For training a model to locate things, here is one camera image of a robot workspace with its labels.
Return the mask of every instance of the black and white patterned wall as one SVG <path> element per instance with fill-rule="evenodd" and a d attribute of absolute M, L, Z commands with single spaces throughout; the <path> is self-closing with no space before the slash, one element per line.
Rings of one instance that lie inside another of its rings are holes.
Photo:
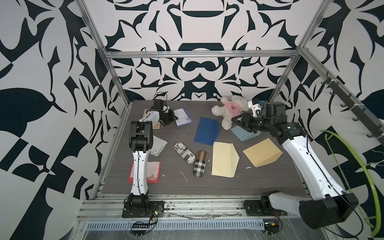
<path fill-rule="evenodd" d="M 307 47 L 351 90 L 381 121 L 384 121 L 384 2 L 382 0 L 335 0 L 315 31 Z M 348 189 L 341 171 L 325 141 L 322 130 L 339 134 L 367 165 L 376 185 L 381 211 L 384 209 L 384 147 L 375 138 L 368 138 L 367 128 L 356 116 L 343 108 L 343 102 L 332 96 L 330 88 L 304 59 L 300 59 L 275 101 L 286 104 L 288 119 L 300 122 L 309 133 L 316 154 L 339 184 Z M 362 218 L 376 215 L 368 180 L 358 162 L 335 137 L 329 140 L 347 182 L 359 199 Z M 376 225 L 375 219 L 369 223 Z M 351 234 L 360 230 L 360 221 L 353 213 L 339 224 Z M 371 229 L 364 223 L 359 239 L 370 239 Z M 375 239 L 384 237 L 384 228 Z"/>
<path fill-rule="evenodd" d="M 289 57 L 114 59 L 130 100 L 217 101 L 222 96 L 268 100 Z"/>
<path fill-rule="evenodd" d="M 73 0 L 0 2 L 1 239 L 60 239 L 124 103 Z"/>
<path fill-rule="evenodd" d="M 321 0 L 86 0 L 108 51 L 296 49 Z M 115 59 L 130 100 L 268 99 L 288 58 Z"/>

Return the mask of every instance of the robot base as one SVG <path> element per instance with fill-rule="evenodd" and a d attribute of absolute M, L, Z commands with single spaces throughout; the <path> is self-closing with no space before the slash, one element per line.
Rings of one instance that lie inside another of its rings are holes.
<path fill-rule="evenodd" d="M 149 208 L 153 211 L 158 211 L 164 213 L 164 202 L 163 201 L 149 201 Z M 124 209 L 122 211 L 122 218 L 139 218 L 139 217 L 150 217 L 151 212 L 148 211 L 146 213 L 145 209 L 135 208 L 135 207 L 128 207 L 128 202 L 124 205 Z"/>
<path fill-rule="evenodd" d="M 270 216 L 275 215 L 275 213 L 280 216 L 283 215 L 281 210 L 264 207 L 261 200 L 245 200 L 244 206 L 247 216 Z"/>

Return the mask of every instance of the vent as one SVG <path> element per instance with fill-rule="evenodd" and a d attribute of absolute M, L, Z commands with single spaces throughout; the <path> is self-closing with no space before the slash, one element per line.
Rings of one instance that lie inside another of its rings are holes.
<path fill-rule="evenodd" d="M 130 230 L 136 220 L 89 221 L 88 231 Z M 255 229 L 264 230 L 262 219 L 160 219 L 153 230 L 210 230 L 210 229 Z"/>

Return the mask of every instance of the white teddy bear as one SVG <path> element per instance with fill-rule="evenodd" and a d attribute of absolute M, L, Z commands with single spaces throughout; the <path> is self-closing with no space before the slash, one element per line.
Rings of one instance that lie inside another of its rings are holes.
<path fill-rule="evenodd" d="M 229 101 L 226 97 L 221 97 L 220 99 L 221 103 L 224 104 L 224 106 L 213 106 L 212 113 L 215 116 L 223 116 L 223 121 L 221 122 L 221 126 L 228 130 L 232 127 L 232 118 L 236 117 L 243 113 L 243 111 L 248 111 L 248 102 L 245 100 L 245 98 L 233 95 L 231 97 L 231 101 Z"/>

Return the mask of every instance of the table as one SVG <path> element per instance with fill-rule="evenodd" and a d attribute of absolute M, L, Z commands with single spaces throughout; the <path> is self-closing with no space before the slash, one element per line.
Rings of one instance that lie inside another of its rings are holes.
<path fill-rule="evenodd" d="M 149 162 L 161 162 L 159 182 L 157 184 L 148 184 L 149 194 L 261 195 L 263 192 L 279 190 L 290 195 L 307 195 L 292 158 L 268 132 L 263 132 L 257 137 L 241 142 L 231 130 L 221 128 L 221 116 L 216 117 L 212 114 L 211 108 L 214 105 L 222 106 L 220 102 L 167 101 L 167 104 L 171 109 L 184 108 L 193 123 L 177 127 L 176 123 L 173 122 L 168 126 L 160 126 L 160 129 L 153 130 L 155 136 L 166 140 L 168 144 L 159 157 L 150 155 L 148 158 Z M 132 120 L 142 118 L 144 109 L 150 108 L 152 105 L 153 101 L 149 100 L 136 100 L 133 102 L 102 193 L 130 193 L 132 184 L 128 183 L 128 178 L 133 156 L 128 145 L 129 125 Z M 212 172 L 213 146 L 194 142 L 200 117 L 218 119 L 221 130 L 216 141 L 234 144 L 240 156 L 235 177 L 227 178 L 210 174 Z M 243 150 L 266 138 L 270 138 L 283 154 L 276 162 L 262 167 L 253 167 Z M 196 156 L 200 150 L 208 153 L 205 172 L 202 177 L 195 177 L 193 175 L 194 164 L 186 163 L 174 150 L 174 145 L 177 142 L 184 143 Z"/>

